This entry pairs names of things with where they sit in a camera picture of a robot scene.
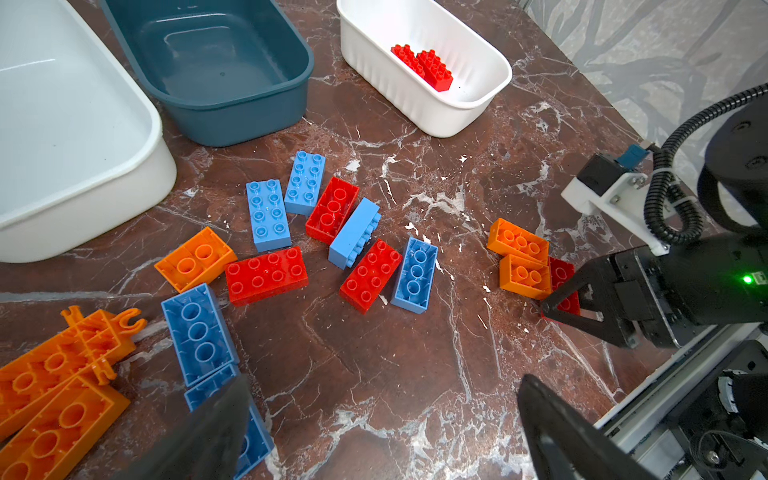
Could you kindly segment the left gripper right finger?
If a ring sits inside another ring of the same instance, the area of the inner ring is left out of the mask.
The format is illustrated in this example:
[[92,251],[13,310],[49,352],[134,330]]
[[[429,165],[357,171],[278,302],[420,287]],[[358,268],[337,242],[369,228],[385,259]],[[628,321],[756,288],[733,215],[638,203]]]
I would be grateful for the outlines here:
[[539,479],[653,477],[536,376],[523,376],[517,405]]

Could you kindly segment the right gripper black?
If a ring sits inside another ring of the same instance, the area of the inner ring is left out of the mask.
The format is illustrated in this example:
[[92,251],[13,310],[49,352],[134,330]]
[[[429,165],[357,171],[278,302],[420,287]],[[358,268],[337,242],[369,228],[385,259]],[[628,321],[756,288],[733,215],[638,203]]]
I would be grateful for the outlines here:
[[[577,269],[550,257],[553,294],[573,277],[578,282],[566,289],[557,307],[542,305],[551,297],[541,301],[542,315],[630,349],[639,345],[630,321],[655,346],[681,348],[710,325],[767,320],[765,236],[719,234],[673,247],[663,256],[638,247],[614,255],[612,261],[601,256]],[[620,301],[630,321],[611,314],[595,320],[570,313],[618,310]]]

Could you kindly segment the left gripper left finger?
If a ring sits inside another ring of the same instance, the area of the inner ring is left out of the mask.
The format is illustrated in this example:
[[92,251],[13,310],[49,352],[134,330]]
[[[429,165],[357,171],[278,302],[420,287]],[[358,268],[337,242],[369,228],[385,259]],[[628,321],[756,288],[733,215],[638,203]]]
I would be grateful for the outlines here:
[[115,479],[232,479],[247,430],[248,382],[236,376]]

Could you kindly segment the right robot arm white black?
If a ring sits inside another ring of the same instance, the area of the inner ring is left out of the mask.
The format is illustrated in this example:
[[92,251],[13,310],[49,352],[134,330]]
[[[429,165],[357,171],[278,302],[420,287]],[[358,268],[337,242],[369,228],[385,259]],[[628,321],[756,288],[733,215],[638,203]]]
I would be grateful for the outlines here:
[[680,348],[767,318],[767,88],[693,115],[661,145],[594,155],[562,193],[641,245],[586,262],[541,314],[610,344]]

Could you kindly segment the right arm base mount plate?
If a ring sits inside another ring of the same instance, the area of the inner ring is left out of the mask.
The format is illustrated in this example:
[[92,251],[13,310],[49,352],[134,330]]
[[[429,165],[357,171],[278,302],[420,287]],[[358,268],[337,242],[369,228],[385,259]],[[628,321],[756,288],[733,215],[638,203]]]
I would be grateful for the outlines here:
[[666,425],[702,479],[767,477],[767,350],[737,347],[668,414]]

